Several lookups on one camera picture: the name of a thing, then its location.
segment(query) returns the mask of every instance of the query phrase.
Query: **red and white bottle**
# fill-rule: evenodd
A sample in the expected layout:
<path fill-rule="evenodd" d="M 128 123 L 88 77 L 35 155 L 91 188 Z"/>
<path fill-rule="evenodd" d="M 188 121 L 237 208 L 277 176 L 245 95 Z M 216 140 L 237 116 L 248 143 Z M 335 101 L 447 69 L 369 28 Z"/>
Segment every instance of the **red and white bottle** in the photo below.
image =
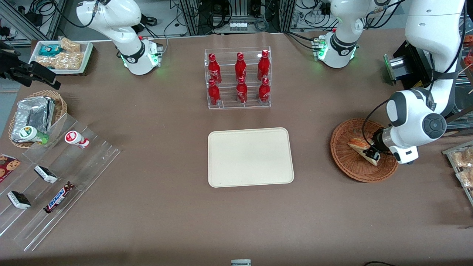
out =
<path fill-rule="evenodd" d="M 248 87 L 245 81 L 245 77 L 239 77 L 238 85 L 236 86 L 236 101 L 240 104 L 244 104 L 248 100 Z"/>
<path fill-rule="evenodd" d="M 209 54 L 209 74 L 218 84 L 222 83 L 222 74 L 220 73 L 220 65 L 215 58 L 215 54 Z"/>
<path fill-rule="evenodd" d="M 245 60 L 243 59 L 242 52 L 238 52 L 236 54 L 235 75 L 236 75 L 237 81 L 239 77 L 246 78 L 246 63 L 245 63 Z"/>
<path fill-rule="evenodd" d="M 90 144 L 90 141 L 88 140 L 88 138 L 85 138 L 79 132 L 75 130 L 71 130 L 67 132 L 66 135 L 64 136 L 64 140 L 67 143 L 76 145 L 81 149 L 85 149 Z"/>
<path fill-rule="evenodd" d="M 269 87 L 269 79 L 263 78 L 261 81 L 260 90 L 258 92 L 258 102 L 263 105 L 268 104 L 270 93 L 271 88 Z"/>
<path fill-rule="evenodd" d="M 261 52 L 261 59 L 258 62 L 258 80 L 262 80 L 263 78 L 267 78 L 269 74 L 269 66 L 271 62 L 269 61 L 269 51 L 263 50 Z"/>
<path fill-rule="evenodd" d="M 209 97 L 210 97 L 210 104 L 213 106 L 219 106 L 222 104 L 222 100 L 220 99 L 220 90 L 215 84 L 215 80 L 209 80 Z"/>

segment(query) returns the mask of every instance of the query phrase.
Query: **wicker basket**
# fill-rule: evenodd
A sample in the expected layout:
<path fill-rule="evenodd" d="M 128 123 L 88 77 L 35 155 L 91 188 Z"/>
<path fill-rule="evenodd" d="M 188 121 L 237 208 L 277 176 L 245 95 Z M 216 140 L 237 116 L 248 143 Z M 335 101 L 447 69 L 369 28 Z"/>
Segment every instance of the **wicker basket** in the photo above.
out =
<path fill-rule="evenodd" d="M 37 97 L 37 96 L 48 96 L 51 97 L 55 101 L 55 106 L 54 106 L 54 117 L 53 117 L 53 122 L 57 122 L 61 116 L 63 116 L 65 113 L 67 113 L 67 104 L 66 102 L 62 99 L 62 97 L 59 95 L 59 93 L 52 91 L 52 90 L 42 90 L 33 93 L 32 95 L 28 96 L 27 98 L 31 97 Z M 28 149 L 33 145 L 33 142 L 24 142 L 24 143 L 16 143 L 11 140 L 11 132 L 13 131 L 13 125 L 15 124 L 15 117 L 17 116 L 16 112 L 13 115 L 13 119 L 11 120 L 9 129 L 8 129 L 8 136 L 10 138 L 11 143 L 13 145 L 22 148 L 22 149 Z"/>
<path fill-rule="evenodd" d="M 399 165 L 394 156 L 381 154 L 378 166 L 374 166 L 347 144 L 352 138 L 363 137 L 361 134 L 363 121 L 362 118 L 350 119 L 334 130 L 330 141 L 332 157 L 338 167 L 353 179 L 367 183 L 383 181 L 390 177 Z M 382 125 L 368 120 L 365 124 L 365 136 L 371 138 L 373 132 L 380 127 Z"/>

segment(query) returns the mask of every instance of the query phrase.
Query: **table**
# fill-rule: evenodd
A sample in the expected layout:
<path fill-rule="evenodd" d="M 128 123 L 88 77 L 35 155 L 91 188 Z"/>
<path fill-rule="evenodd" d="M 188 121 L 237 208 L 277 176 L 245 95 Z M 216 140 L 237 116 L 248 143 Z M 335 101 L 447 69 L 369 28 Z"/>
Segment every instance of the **table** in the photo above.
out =
<path fill-rule="evenodd" d="M 422 146 L 413 165 L 376 184 L 351 180 L 330 154 L 339 123 L 402 89 L 383 55 L 403 40 L 403 29 L 366 31 L 353 61 L 330 69 L 283 34 L 171 39 L 145 76 L 129 73 L 111 42 L 95 43 L 91 74 L 59 77 L 60 93 L 72 116 L 123 151 L 36 251 L 0 238 L 0 265 L 471 265 L 472 209 L 441 154 L 469 138 Z M 208 110 L 204 49 L 266 45 L 273 106 Z M 43 89 L 22 88 L 18 100 Z M 383 110 L 372 119 L 386 123 Z M 289 131 L 294 181 L 210 187 L 209 133 L 266 127 Z M 0 147 L 23 152 L 7 133 Z"/>

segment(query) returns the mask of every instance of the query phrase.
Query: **coca-cola bottle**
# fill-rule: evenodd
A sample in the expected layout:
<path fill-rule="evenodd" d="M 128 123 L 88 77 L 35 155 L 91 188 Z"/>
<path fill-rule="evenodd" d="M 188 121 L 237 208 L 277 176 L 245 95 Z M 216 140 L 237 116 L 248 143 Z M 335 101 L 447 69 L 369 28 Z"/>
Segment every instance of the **coca-cola bottle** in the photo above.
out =
<path fill-rule="evenodd" d="M 236 101 L 240 104 L 246 103 L 248 99 L 248 87 L 245 84 L 245 77 L 238 78 L 238 85 L 236 86 Z"/>
<path fill-rule="evenodd" d="M 245 77 L 246 78 L 246 63 L 243 59 L 243 53 L 242 52 L 238 52 L 236 54 L 235 74 L 236 74 L 236 80 L 237 81 L 238 81 L 239 77 Z"/>
<path fill-rule="evenodd" d="M 209 80 L 209 97 L 210 97 L 210 103 L 213 106 L 219 106 L 222 104 L 222 100 L 220 99 L 220 90 L 215 84 L 215 80 L 210 79 Z"/>
<path fill-rule="evenodd" d="M 218 84 L 222 83 L 222 74 L 220 73 L 220 65 L 215 59 L 215 54 L 209 54 L 209 74 L 210 78 L 214 79 Z"/>
<path fill-rule="evenodd" d="M 269 79 L 263 78 L 261 81 L 260 90 L 258 92 L 258 102 L 263 105 L 267 104 L 269 101 L 270 92 L 271 88 L 269 87 Z"/>
<path fill-rule="evenodd" d="M 258 63 L 258 80 L 262 80 L 264 77 L 268 77 L 269 74 L 269 51 L 268 50 L 263 50 L 261 52 L 261 59 Z"/>

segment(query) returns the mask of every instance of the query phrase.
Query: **small bottle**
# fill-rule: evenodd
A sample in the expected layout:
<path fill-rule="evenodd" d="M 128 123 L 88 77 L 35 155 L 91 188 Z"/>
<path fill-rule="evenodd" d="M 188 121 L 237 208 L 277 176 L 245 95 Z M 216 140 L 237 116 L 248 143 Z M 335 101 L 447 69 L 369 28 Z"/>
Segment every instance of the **small bottle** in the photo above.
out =
<path fill-rule="evenodd" d="M 40 145 L 45 145 L 49 140 L 49 135 L 39 132 L 36 128 L 29 125 L 23 127 L 19 135 L 20 138 L 26 141 L 36 142 Z"/>
<path fill-rule="evenodd" d="M 209 80 L 209 97 L 210 103 L 213 106 L 220 106 L 222 104 L 222 100 L 220 99 L 220 90 L 215 85 L 215 80 Z"/>
<path fill-rule="evenodd" d="M 248 87 L 245 84 L 245 77 L 238 78 L 238 85 L 236 86 L 236 101 L 240 104 L 246 103 L 248 100 Z"/>
<path fill-rule="evenodd" d="M 263 78 L 261 81 L 260 90 L 258 92 L 258 102 L 262 105 L 266 105 L 269 102 L 271 88 L 269 87 L 269 79 Z"/>
<path fill-rule="evenodd" d="M 209 74 L 210 78 L 214 79 L 218 84 L 222 83 L 222 74 L 220 73 L 220 65 L 215 59 L 215 54 L 209 54 Z"/>
<path fill-rule="evenodd" d="M 238 52 L 236 54 L 235 74 L 236 74 L 237 81 L 239 77 L 246 78 L 246 63 L 245 63 L 245 60 L 243 59 L 242 52 Z"/>
<path fill-rule="evenodd" d="M 87 148 L 87 146 L 90 144 L 90 141 L 88 138 L 82 136 L 79 132 L 75 130 L 71 130 L 66 133 L 64 136 L 64 140 L 72 145 L 76 145 L 81 149 Z"/>
<path fill-rule="evenodd" d="M 261 59 L 258 63 L 258 80 L 262 80 L 263 78 L 267 78 L 269 74 L 269 51 L 268 50 L 263 50 L 261 52 Z"/>

